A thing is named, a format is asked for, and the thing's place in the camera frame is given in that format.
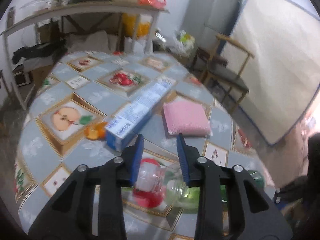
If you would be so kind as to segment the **clear crushed plastic bottle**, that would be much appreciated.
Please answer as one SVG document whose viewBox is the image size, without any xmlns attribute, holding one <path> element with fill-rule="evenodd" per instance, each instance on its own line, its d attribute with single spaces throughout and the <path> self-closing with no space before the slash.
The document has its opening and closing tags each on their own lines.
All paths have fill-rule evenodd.
<svg viewBox="0 0 320 240">
<path fill-rule="evenodd" d="M 162 204 L 196 209 L 200 189 L 187 187 L 179 164 L 162 167 L 145 159 L 140 165 L 132 195 L 138 205 L 149 209 Z"/>
</svg>

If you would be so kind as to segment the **blue toothpaste box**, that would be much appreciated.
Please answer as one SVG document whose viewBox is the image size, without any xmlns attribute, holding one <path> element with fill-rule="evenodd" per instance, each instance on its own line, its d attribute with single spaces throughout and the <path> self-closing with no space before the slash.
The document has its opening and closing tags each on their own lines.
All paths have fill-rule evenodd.
<svg viewBox="0 0 320 240">
<path fill-rule="evenodd" d="M 154 108 L 175 84 L 176 80 L 161 76 L 120 110 L 105 126 L 107 145 L 121 152 L 150 119 Z"/>
</svg>

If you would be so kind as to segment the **green paper cup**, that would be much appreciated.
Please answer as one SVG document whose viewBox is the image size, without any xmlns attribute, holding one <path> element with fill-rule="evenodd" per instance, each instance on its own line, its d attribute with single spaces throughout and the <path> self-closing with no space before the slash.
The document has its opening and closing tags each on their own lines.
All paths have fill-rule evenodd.
<svg viewBox="0 0 320 240">
<path fill-rule="evenodd" d="M 265 188 L 265 180 L 263 175 L 256 170 L 248 170 L 247 171 L 249 175 L 253 178 L 253 180 L 256 182 L 257 186 L 261 189 Z M 227 195 L 227 182 L 220 185 L 220 191 L 221 191 L 221 197 L 222 202 L 227 203 L 228 202 L 228 195 Z"/>
</svg>

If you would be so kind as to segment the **fruit pattern tablecloth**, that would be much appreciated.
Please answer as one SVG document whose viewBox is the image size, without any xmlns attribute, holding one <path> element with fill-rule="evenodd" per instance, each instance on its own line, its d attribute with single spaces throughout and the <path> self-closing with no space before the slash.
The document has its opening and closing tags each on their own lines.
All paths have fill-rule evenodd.
<svg viewBox="0 0 320 240">
<path fill-rule="evenodd" d="M 239 164 L 262 174 L 265 192 L 274 195 L 273 181 L 244 132 L 171 55 L 80 51 L 64 56 L 45 76 L 25 119 L 15 162 L 15 200 L 24 231 L 78 165 L 100 166 L 117 155 L 104 140 L 87 139 L 85 129 L 110 121 L 161 76 L 175 80 L 165 102 L 199 103 L 210 121 L 212 135 L 188 138 L 187 144 L 221 166 Z"/>
</svg>

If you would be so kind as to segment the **pink sponge cloth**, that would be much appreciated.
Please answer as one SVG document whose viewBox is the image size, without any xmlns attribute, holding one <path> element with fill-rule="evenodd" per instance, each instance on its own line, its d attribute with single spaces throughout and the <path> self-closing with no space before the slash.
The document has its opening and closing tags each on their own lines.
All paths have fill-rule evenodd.
<svg viewBox="0 0 320 240">
<path fill-rule="evenodd" d="M 165 103 L 163 113 L 170 135 L 206 137 L 212 130 L 201 104 L 191 101 Z"/>
</svg>

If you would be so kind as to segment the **white mattress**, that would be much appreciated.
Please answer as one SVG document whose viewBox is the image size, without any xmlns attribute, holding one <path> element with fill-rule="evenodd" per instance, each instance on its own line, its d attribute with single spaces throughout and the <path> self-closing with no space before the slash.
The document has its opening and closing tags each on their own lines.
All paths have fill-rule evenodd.
<svg viewBox="0 0 320 240">
<path fill-rule="evenodd" d="M 293 129 L 319 91 L 319 18 L 291 0 L 245 0 L 231 38 L 253 53 L 241 109 L 269 145 Z"/>
</svg>

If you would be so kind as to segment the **microwave on floor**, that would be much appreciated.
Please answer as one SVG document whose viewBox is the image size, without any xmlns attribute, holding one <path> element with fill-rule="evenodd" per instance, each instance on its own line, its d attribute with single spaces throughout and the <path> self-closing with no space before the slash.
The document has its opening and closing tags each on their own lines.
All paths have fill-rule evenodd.
<svg viewBox="0 0 320 240">
<path fill-rule="evenodd" d="M 24 70 L 23 64 L 16 66 L 12 73 L 14 75 L 17 87 L 29 85 L 33 81 L 31 74 Z"/>
</svg>

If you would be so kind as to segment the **wooden chair by fridge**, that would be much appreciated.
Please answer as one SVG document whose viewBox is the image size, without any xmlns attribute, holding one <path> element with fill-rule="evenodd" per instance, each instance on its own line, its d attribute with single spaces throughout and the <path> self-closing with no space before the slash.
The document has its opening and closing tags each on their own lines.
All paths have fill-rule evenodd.
<svg viewBox="0 0 320 240">
<path fill-rule="evenodd" d="M 236 89 L 241 93 L 240 98 L 235 102 L 234 106 L 228 111 L 228 113 L 232 114 L 237 107 L 240 105 L 240 102 L 245 98 L 245 96 L 249 93 L 249 88 L 245 84 L 244 80 L 241 78 L 241 74 L 244 71 L 244 68 L 248 64 L 250 59 L 254 59 L 255 55 L 245 48 L 240 42 L 237 40 L 230 38 L 227 35 L 216 34 L 217 43 L 213 50 L 210 52 L 205 51 L 204 49 L 197 48 L 195 51 L 194 58 L 190 64 L 190 70 L 193 70 L 198 59 L 201 59 L 204 62 L 204 70 L 202 71 L 200 80 L 206 85 L 210 80 L 215 80 L 216 82 L 221 82 L 225 85 L 229 86 L 229 90 L 225 93 L 223 100 L 226 100 L 231 91 Z M 221 42 L 226 42 L 231 44 L 235 48 L 238 48 L 240 51 L 246 54 L 246 58 L 242 63 L 239 71 L 235 73 L 234 71 L 227 68 L 228 61 L 223 58 L 219 54 L 217 54 L 217 50 L 220 46 Z"/>
</svg>

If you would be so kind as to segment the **black clothes pile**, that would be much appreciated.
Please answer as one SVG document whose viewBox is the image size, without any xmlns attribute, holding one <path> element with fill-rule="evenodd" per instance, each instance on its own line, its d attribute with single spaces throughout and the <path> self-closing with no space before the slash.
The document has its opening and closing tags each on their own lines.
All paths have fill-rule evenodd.
<svg viewBox="0 0 320 240">
<path fill-rule="evenodd" d="M 33 47 L 21 47 L 16 50 L 12 56 L 12 63 L 18 64 L 20 59 L 33 59 L 33 58 L 43 58 L 52 55 L 53 53 L 65 49 L 66 40 L 59 40 L 53 43 L 41 43 Z"/>
</svg>

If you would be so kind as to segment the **yellow plastic bag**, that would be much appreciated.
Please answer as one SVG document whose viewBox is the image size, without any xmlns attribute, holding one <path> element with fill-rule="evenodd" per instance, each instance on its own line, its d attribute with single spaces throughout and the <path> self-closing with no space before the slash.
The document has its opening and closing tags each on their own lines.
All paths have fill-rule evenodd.
<svg viewBox="0 0 320 240">
<path fill-rule="evenodd" d="M 136 38 L 140 39 L 149 33 L 150 22 L 139 22 L 136 24 L 137 15 L 123 14 L 123 32 L 125 37 L 132 37 L 136 34 Z"/>
</svg>

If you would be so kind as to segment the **grey refrigerator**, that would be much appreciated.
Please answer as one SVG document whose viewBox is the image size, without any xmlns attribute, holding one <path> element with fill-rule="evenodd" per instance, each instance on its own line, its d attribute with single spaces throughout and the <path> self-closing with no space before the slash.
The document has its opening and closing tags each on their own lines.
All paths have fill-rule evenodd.
<svg viewBox="0 0 320 240">
<path fill-rule="evenodd" d="M 217 34 L 231 33 L 241 4 L 242 0 L 189 0 L 181 29 L 210 52 L 217 45 Z"/>
</svg>

